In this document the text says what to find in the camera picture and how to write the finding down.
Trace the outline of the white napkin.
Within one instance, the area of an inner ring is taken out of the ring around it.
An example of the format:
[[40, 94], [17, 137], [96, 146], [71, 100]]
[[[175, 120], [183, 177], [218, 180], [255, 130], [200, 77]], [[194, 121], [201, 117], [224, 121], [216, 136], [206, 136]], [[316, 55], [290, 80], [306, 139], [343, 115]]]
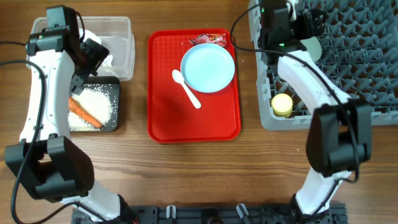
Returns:
[[[86, 42], [87, 39], [91, 39], [94, 40], [95, 42], [97, 42], [98, 44], [102, 44], [102, 40], [93, 32], [91, 32], [90, 30], [83, 30], [82, 28], [79, 28], [79, 34], [80, 37], [84, 36], [83, 41]], [[112, 67], [111, 62], [113, 61], [113, 55], [109, 54], [105, 60], [102, 62], [101, 66], [102, 67]]]

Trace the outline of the green bowl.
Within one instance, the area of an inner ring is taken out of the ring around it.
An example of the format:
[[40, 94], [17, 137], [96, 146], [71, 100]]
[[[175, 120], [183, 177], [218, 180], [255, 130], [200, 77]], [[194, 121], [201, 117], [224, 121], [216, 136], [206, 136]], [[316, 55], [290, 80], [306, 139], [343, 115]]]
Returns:
[[310, 58], [317, 62], [322, 57], [322, 47], [319, 40], [316, 37], [311, 37], [309, 39], [303, 39], [300, 41], [306, 48], [307, 52], [310, 54]]

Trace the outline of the orange carrot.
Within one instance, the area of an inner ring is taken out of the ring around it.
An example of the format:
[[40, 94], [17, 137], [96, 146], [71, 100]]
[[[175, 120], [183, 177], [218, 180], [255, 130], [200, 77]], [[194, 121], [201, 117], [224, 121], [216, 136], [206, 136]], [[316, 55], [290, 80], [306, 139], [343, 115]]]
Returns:
[[101, 129], [103, 125], [92, 115], [90, 115], [85, 109], [83, 109], [80, 104], [74, 100], [72, 97], [69, 97], [68, 100], [68, 109], [72, 113], [79, 116], [81, 119], [91, 124], [95, 128]]

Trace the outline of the yellow cup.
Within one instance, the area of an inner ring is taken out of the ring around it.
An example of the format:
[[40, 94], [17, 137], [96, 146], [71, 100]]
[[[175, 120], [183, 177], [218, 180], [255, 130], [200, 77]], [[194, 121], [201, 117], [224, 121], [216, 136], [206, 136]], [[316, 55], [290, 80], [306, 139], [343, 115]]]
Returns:
[[285, 93], [279, 93], [271, 99], [271, 107], [275, 116], [288, 118], [292, 114], [293, 101]]

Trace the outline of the white spoon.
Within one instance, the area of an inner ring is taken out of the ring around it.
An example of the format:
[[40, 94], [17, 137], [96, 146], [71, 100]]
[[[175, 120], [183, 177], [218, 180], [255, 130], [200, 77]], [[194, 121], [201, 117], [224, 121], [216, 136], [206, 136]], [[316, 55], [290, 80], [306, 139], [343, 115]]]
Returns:
[[192, 102], [192, 105], [196, 109], [200, 109], [201, 108], [201, 103], [196, 98], [196, 96], [192, 93], [192, 91], [189, 89], [187, 84], [185, 83], [185, 80], [183, 78], [182, 73], [179, 70], [173, 70], [172, 71], [172, 78], [173, 78], [173, 80], [176, 83], [178, 83], [178, 84], [180, 84], [182, 86], [182, 88], [184, 89], [185, 93], [187, 94], [189, 100]]

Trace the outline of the red candy wrapper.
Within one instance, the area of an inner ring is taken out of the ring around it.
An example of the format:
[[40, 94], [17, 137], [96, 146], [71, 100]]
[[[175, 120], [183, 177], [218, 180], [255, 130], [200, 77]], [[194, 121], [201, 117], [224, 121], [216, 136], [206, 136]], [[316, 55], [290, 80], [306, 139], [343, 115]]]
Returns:
[[226, 34], [200, 34], [197, 37], [190, 39], [192, 45], [198, 44], [216, 44], [220, 47], [225, 47], [227, 44]]

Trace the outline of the light blue plate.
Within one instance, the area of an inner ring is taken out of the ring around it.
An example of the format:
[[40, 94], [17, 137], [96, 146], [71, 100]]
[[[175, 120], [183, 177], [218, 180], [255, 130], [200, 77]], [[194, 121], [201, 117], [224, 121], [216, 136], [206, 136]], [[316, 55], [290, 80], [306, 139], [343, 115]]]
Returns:
[[216, 44], [198, 44], [186, 51], [180, 62], [185, 83], [202, 93], [226, 88], [235, 76], [232, 55]]

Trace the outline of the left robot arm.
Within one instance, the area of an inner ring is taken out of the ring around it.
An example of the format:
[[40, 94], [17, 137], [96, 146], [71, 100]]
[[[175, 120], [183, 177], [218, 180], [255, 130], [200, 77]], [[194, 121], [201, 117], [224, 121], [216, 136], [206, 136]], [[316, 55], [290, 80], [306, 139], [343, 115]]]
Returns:
[[57, 25], [32, 34], [26, 51], [32, 70], [27, 120], [18, 144], [4, 151], [14, 188], [25, 188], [36, 200], [74, 206], [93, 222], [137, 223], [122, 196], [95, 180], [91, 159], [70, 139], [71, 80], [94, 72], [107, 49], [83, 41], [77, 28]]

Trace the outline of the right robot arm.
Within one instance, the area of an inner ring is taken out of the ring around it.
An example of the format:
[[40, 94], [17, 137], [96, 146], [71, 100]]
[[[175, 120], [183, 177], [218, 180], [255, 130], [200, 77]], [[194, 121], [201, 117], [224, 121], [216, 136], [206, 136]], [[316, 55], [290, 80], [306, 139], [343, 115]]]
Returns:
[[326, 215], [343, 182], [358, 180], [359, 166], [371, 157], [371, 107], [340, 90], [316, 66], [322, 56], [318, 37], [326, 13], [297, 14], [296, 1], [260, 1], [258, 46], [267, 64], [298, 94], [312, 115], [306, 154], [310, 171], [292, 198], [291, 219], [313, 222]]

